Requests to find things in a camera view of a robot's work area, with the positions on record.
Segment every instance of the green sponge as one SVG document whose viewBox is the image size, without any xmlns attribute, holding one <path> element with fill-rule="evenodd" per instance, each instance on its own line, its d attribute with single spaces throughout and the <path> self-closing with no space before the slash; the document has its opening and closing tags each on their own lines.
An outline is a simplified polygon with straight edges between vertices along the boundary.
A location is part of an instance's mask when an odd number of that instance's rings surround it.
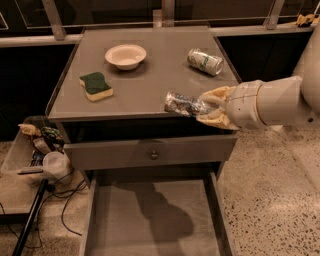
<svg viewBox="0 0 320 256">
<path fill-rule="evenodd" d="M 85 87 L 89 100 L 97 101 L 113 95 L 113 89 L 104 80 L 100 72 L 80 76 L 80 84 Z"/>
</svg>

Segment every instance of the open drawer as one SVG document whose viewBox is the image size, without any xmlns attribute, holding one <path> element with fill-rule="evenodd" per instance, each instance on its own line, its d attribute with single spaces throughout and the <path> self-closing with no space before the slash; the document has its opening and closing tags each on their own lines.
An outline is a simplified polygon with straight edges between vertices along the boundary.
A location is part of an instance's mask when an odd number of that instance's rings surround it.
<svg viewBox="0 0 320 256">
<path fill-rule="evenodd" d="M 210 164 L 94 171 L 80 255 L 233 255 L 211 171 Z"/>
<path fill-rule="evenodd" d="M 235 134 L 66 144 L 77 170 L 98 170 L 182 163 L 224 162 Z"/>
</svg>

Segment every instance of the small white bowl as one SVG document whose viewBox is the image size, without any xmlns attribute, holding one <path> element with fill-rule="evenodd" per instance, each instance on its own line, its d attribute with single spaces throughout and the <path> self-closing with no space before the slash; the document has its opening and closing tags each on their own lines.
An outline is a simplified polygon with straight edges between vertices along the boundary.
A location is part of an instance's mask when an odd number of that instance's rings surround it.
<svg viewBox="0 0 320 256">
<path fill-rule="evenodd" d="M 106 60 L 121 70 L 131 70 L 145 59 L 145 49 L 134 44 L 122 44 L 107 51 Z"/>
</svg>

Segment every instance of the speckled floor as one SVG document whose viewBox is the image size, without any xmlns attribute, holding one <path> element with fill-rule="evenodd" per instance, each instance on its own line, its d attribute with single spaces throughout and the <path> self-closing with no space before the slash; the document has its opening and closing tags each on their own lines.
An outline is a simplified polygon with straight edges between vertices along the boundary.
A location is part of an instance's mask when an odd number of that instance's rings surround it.
<svg viewBox="0 0 320 256">
<path fill-rule="evenodd" d="M 235 254 L 320 255 L 320 130 L 238 135 L 218 182 Z"/>
<path fill-rule="evenodd" d="M 235 255 L 320 255 L 320 130 L 240 131 L 218 181 Z M 11 143 L 0 143 L 0 164 Z M 69 186 L 74 186 L 80 176 Z M 36 188 L 0 177 L 7 212 L 28 209 Z M 68 206 L 66 222 L 81 231 L 88 191 Z M 77 255 L 80 237 L 61 224 L 63 200 L 48 202 L 40 234 L 43 247 L 25 255 Z M 16 238 L 0 228 L 0 255 L 11 255 Z"/>
</svg>

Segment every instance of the aluminum can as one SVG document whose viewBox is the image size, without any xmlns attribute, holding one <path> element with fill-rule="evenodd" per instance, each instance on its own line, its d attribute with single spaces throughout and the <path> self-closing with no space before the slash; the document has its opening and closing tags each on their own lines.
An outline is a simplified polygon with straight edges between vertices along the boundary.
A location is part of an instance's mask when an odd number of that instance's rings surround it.
<svg viewBox="0 0 320 256">
<path fill-rule="evenodd" d="M 209 55 L 200 49 L 191 49 L 187 61 L 190 66 L 212 76 L 220 74 L 224 63 L 221 57 Z"/>
</svg>

